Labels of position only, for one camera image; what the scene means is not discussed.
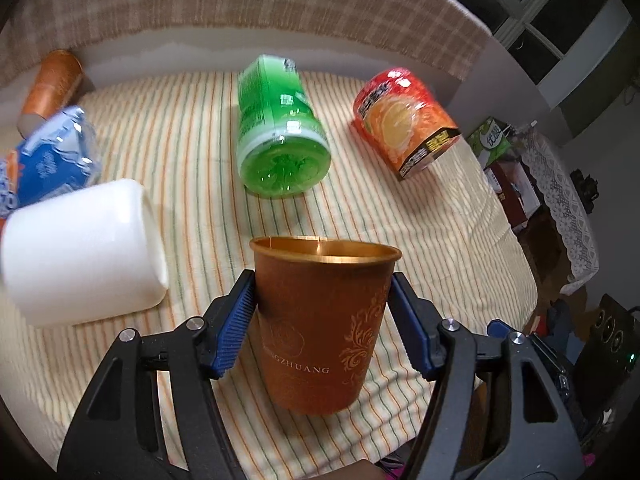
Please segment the striped yellow table cloth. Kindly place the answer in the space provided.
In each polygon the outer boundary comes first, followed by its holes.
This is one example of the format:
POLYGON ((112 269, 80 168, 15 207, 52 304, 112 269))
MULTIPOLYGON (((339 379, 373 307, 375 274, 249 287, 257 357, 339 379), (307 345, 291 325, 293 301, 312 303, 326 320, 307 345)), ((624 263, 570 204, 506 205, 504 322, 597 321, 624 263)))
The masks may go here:
MULTIPOLYGON (((395 246, 414 290, 474 333, 495 318, 522 327, 538 299, 532 270, 474 154, 456 144, 401 181, 352 128, 362 83, 304 73, 332 165, 307 193, 262 200, 235 167, 238 126, 232 73, 142 79, 81 101, 98 134, 104 180, 130 178, 149 192, 169 271, 169 290, 150 310, 77 326, 35 328, 1 305, 1 395, 48 466, 93 373, 118 333, 172 330, 228 292, 254 263, 250 240, 318 236, 395 246)), ((214 391, 231 442, 252 479, 298 479, 357 460, 378 460, 419 430, 432 386, 416 374, 394 322, 381 326, 358 400, 341 413, 305 417, 269 399, 251 333, 214 391)))

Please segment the blue orange wrapped cup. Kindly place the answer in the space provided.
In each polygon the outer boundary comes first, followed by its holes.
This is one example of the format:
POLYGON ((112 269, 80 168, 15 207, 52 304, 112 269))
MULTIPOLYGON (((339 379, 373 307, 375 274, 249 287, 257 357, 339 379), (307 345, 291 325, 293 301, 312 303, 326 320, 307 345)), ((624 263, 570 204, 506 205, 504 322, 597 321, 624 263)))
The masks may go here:
POLYGON ((46 120, 1 159, 1 219, 18 208, 86 188, 102 166, 86 112, 70 106, 46 120))

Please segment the red cardboard box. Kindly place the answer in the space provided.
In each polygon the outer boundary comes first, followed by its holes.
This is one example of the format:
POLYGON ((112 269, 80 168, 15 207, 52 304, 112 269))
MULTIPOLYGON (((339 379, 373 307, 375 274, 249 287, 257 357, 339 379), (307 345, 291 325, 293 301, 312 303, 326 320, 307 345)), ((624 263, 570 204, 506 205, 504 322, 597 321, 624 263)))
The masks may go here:
POLYGON ((524 230, 541 202, 520 162, 497 160, 484 170, 515 234, 524 230))

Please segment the orange patterned paper cup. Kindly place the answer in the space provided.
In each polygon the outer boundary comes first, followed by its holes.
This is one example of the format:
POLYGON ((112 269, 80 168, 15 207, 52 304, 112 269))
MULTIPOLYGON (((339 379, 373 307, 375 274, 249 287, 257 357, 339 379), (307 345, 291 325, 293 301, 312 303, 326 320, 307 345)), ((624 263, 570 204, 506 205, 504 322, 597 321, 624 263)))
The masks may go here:
POLYGON ((255 237, 259 366, 273 402, 301 415, 349 408, 366 378, 398 248, 255 237))

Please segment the black electronic device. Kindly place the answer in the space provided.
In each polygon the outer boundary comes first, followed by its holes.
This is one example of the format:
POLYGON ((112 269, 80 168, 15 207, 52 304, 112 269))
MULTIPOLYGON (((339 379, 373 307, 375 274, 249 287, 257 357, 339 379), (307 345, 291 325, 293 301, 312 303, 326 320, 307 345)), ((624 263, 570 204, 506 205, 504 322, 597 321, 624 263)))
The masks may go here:
POLYGON ((623 307, 604 294, 576 365, 591 373, 610 370, 630 374, 638 362, 639 307, 623 307))

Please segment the green plastic cup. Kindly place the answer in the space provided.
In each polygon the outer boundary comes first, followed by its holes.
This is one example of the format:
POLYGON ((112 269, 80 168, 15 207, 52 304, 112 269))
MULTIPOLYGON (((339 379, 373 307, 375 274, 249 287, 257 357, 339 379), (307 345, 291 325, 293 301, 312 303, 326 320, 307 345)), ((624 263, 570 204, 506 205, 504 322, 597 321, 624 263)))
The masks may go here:
POLYGON ((235 159, 253 194, 280 198, 318 184, 331 166, 329 140, 290 58, 259 55, 238 79, 235 159))

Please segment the red orange snack cup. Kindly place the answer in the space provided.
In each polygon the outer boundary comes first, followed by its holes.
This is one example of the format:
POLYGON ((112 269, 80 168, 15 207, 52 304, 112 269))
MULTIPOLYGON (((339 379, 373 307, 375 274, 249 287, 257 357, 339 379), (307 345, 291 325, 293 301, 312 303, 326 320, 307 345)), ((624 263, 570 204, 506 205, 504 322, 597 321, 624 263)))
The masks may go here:
POLYGON ((356 131, 398 180, 423 171, 461 139, 457 124, 410 70, 377 74, 352 104, 356 131))

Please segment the plaid brown sill cloth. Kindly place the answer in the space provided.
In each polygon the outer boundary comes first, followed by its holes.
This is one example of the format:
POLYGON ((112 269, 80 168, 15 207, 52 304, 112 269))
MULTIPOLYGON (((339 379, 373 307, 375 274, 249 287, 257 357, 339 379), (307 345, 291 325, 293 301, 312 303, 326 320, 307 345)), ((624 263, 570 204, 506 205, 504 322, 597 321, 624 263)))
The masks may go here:
POLYGON ((489 29, 456 0, 18 0, 1 31, 10 82, 55 49, 178 26, 279 29, 352 40, 468 76, 489 29))

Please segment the white plastic cup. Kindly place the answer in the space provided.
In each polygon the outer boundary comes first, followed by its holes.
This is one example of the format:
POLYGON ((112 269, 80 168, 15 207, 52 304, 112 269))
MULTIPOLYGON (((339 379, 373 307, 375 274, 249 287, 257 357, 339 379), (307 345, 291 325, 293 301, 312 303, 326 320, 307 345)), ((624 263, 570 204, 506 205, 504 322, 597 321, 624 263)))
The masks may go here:
POLYGON ((35 327, 155 307, 169 275, 148 193, 119 179, 19 209, 2 232, 1 277, 35 327))

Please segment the white lace cloth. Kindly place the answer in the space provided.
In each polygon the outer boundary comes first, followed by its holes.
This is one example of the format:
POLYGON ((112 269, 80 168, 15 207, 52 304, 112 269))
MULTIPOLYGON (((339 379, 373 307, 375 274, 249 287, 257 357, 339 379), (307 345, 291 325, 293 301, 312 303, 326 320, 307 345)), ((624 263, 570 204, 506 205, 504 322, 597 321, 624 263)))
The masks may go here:
POLYGON ((560 293, 573 295, 599 271, 598 246, 587 211, 554 144, 536 128, 521 136, 521 160, 544 198, 570 263, 560 293))

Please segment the green white carton box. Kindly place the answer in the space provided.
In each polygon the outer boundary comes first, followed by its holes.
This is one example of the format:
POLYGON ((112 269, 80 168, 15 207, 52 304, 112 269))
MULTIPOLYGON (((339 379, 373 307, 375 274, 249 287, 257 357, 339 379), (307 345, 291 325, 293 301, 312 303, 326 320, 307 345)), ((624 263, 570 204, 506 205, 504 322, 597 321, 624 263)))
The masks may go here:
POLYGON ((510 136, 514 127, 489 116, 467 138, 482 169, 486 169, 511 147, 510 136))

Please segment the orange paper cup at back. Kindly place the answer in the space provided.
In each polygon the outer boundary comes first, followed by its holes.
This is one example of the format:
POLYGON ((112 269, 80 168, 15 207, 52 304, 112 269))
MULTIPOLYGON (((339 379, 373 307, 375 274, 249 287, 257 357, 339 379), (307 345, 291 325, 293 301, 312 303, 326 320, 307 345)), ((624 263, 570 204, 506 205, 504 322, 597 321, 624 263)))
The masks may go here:
POLYGON ((21 136, 27 139, 46 120, 66 107, 83 79, 84 70, 72 52, 50 52, 40 64, 18 118, 17 130, 21 136))

